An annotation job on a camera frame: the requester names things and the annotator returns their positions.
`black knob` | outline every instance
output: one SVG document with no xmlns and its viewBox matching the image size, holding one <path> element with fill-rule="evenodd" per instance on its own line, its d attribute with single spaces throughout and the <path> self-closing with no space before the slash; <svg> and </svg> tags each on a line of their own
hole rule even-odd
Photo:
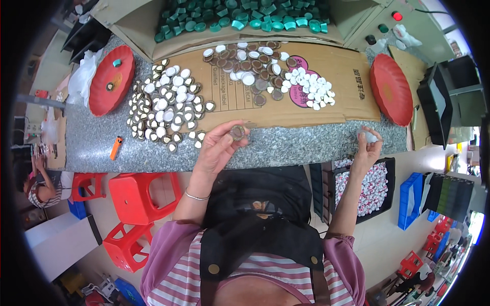
<svg viewBox="0 0 490 306">
<path fill-rule="evenodd" d="M 374 37 L 374 35 L 367 35 L 366 41 L 368 44 L 374 45 L 376 43 L 376 37 Z"/>
</svg>

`woman's left hand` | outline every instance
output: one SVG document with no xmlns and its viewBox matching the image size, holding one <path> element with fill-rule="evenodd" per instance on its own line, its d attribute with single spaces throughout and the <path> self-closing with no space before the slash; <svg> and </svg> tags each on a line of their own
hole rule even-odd
<svg viewBox="0 0 490 306">
<path fill-rule="evenodd" d="M 244 127 L 244 123 L 243 120 L 225 122 L 206 133 L 193 172 L 202 173 L 214 180 L 226 166 L 233 153 L 239 147 L 244 147 L 248 144 L 246 137 L 243 137 L 240 141 L 233 141 L 233 137 L 230 135 L 230 130 L 234 125 Z M 249 129 L 246 127 L 244 129 L 245 135 L 250 134 Z"/>
</svg>

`red plastic tray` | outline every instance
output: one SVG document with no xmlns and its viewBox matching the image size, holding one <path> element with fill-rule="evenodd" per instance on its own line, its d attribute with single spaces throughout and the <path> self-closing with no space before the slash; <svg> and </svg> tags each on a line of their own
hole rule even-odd
<svg viewBox="0 0 490 306">
<path fill-rule="evenodd" d="M 408 126 L 414 112 L 412 92 L 398 64 L 386 54 L 374 58 L 369 74 L 374 99 L 392 122 Z"/>
<path fill-rule="evenodd" d="M 121 59 L 121 65 L 116 68 L 112 62 L 117 59 Z M 94 116 L 103 116 L 121 103 L 133 80 L 134 70 L 133 51 L 128 46 L 119 46 L 105 56 L 90 85 L 89 108 Z M 106 90 L 109 82 L 114 83 L 110 92 Z"/>
</svg>

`tiled floor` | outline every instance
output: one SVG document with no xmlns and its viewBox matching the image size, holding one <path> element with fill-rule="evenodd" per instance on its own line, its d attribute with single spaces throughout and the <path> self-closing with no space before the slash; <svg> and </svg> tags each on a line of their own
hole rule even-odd
<svg viewBox="0 0 490 306">
<path fill-rule="evenodd" d="M 411 250 L 418 251 L 422 248 L 427 235 L 434 228 L 434 223 L 427 221 L 428 212 L 422 214 L 414 223 L 403 231 L 398 228 L 398 203 L 399 187 L 412 172 L 435 171 L 442 172 L 445 165 L 445 157 L 456 151 L 456 145 L 450 145 L 444 151 L 441 146 L 426 148 L 417 152 L 404 152 L 384 157 L 396 158 L 396 184 L 393 195 L 392 208 L 375 218 L 369 219 L 356 226 L 354 231 L 355 243 L 354 252 L 363 264 L 366 274 L 366 288 L 370 288 L 384 278 L 394 273 L 399 268 L 400 261 L 409 254 Z M 94 215 L 98 229 L 102 238 L 106 238 L 108 233 L 119 223 L 111 195 L 108 191 L 107 182 L 116 176 L 110 173 L 102 180 L 102 186 L 107 193 L 105 199 L 88 201 L 87 209 Z M 188 185 L 189 172 L 179 173 L 179 182 L 182 190 Z M 156 180 L 150 187 L 150 194 L 157 203 L 167 203 L 173 200 L 170 181 Z M 151 232 L 155 233 L 171 216 L 155 222 Z M 311 226 L 318 232 L 327 230 L 325 223 L 313 213 Z M 145 244 L 143 251 L 147 251 L 149 246 Z M 101 282 L 102 273 L 110 274 L 114 279 L 121 277 L 139 288 L 142 269 L 136 273 L 129 273 L 117 268 L 109 258 L 105 248 L 101 245 L 82 258 L 77 266 L 82 271 L 88 281 Z"/>
</svg>

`cardboard box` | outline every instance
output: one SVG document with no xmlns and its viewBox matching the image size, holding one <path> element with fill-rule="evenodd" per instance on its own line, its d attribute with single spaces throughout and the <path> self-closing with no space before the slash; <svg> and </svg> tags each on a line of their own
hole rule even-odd
<svg viewBox="0 0 490 306">
<path fill-rule="evenodd" d="M 216 109 L 198 121 L 198 129 L 209 131 L 218 124 L 233 119 L 246 119 L 255 127 L 300 127 L 346 120 L 380 121 L 380 111 L 372 95 L 369 82 L 369 64 L 364 53 L 318 44 L 288 43 L 279 49 L 298 60 L 298 67 L 311 70 L 332 83 L 335 105 L 319 111 L 306 107 L 308 100 L 299 85 L 280 101 L 272 99 L 267 91 L 262 94 L 267 103 L 256 106 L 249 86 L 229 79 L 217 66 L 203 62 L 203 49 L 181 54 L 170 59 L 170 65 L 191 69 L 191 76 L 202 84 L 199 92 L 204 100 L 213 100 Z M 288 69 L 285 62 L 279 65 Z"/>
<path fill-rule="evenodd" d="M 344 44 L 333 23 L 328 25 L 328 34 L 313 34 L 308 28 L 297 28 L 294 32 L 264 32 L 249 26 L 242 31 L 235 31 L 229 26 L 212 33 L 208 27 L 201 33 L 183 31 L 180 35 L 157 44 L 154 37 L 164 4 L 165 0 L 104 0 L 94 6 L 91 14 L 149 63 L 201 48 L 238 41 L 314 42 L 338 47 Z"/>
</svg>

